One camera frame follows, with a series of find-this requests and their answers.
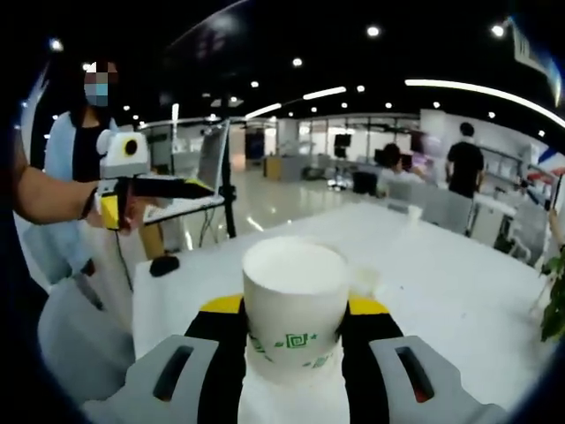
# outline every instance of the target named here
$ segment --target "office floor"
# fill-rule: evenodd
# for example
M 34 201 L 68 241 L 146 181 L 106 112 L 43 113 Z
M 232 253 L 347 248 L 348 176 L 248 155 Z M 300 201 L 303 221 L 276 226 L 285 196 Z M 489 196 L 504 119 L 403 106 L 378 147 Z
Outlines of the office floor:
M 254 231 L 264 231 L 282 223 L 339 208 L 346 203 L 374 201 L 374 198 L 355 194 L 352 191 L 328 190 L 327 182 L 301 181 L 281 183 L 263 177 L 262 170 L 246 170 L 232 173 L 232 184 L 237 188 L 234 203 L 234 219 L 238 236 Z M 224 208 L 212 209 L 214 213 L 210 230 L 203 238 L 202 246 L 211 246 L 227 239 Z M 183 218 L 188 249 L 198 248 L 205 213 L 199 212 Z

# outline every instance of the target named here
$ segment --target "ceiling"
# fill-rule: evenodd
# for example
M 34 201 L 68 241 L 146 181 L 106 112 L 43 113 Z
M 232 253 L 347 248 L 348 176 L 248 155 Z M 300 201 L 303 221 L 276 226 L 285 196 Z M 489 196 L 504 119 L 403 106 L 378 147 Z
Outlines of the ceiling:
M 533 136 L 543 129 L 544 141 L 559 147 L 562 128 L 522 106 L 403 84 L 407 78 L 479 84 L 555 110 L 546 77 L 514 60 L 511 31 L 500 39 L 491 32 L 516 12 L 509 2 L 478 0 L 468 7 L 360 0 L 194 3 L 186 11 L 42 21 L 43 34 L 61 40 L 64 52 L 50 56 L 52 82 L 38 110 L 37 132 L 48 131 L 51 116 L 81 95 L 81 64 L 107 57 L 118 66 L 119 124 L 133 122 L 133 114 L 145 122 L 168 119 L 173 102 L 180 104 L 180 117 L 221 114 L 213 100 L 231 96 L 240 101 L 230 108 L 231 116 L 280 102 L 278 117 L 292 112 L 308 119 L 344 112 L 418 113 L 439 102 L 448 113 L 485 120 L 494 111 L 495 123 Z M 372 25 L 380 29 L 374 38 L 366 32 Z M 295 57 L 302 59 L 299 68 L 292 65 Z M 259 86 L 251 87 L 252 81 Z M 358 93 L 359 85 L 365 92 Z M 304 94 L 340 86 L 347 92 L 302 100 Z M 125 104 L 130 110 L 123 111 Z

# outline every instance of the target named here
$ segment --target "face mask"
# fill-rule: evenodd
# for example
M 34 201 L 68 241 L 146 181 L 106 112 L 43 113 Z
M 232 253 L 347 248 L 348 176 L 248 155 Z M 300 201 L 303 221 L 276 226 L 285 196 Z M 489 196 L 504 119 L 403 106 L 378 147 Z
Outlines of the face mask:
M 108 107 L 108 83 L 97 82 L 95 84 L 85 84 L 85 95 L 88 102 L 93 106 Z

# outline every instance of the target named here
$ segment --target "potted plant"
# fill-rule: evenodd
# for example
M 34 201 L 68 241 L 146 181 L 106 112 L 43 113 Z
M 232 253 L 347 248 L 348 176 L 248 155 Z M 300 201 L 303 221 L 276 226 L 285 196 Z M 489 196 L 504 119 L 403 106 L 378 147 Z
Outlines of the potted plant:
M 565 249 L 559 256 L 550 259 L 544 266 L 547 286 L 551 287 L 549 305 L 541 321 L 541 341 L 559 338 L 565 333 Z

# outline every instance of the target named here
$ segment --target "black computer mouse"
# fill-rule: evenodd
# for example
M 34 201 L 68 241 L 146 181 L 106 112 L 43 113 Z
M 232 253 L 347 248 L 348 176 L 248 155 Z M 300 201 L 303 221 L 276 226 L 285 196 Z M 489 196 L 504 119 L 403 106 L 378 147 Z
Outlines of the black computer mouse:
M 159 256 L 151 262 L 149 274 L 152 276 L 166 276 L 177 269 L 178 266 L 179 262 L 176 256 Z

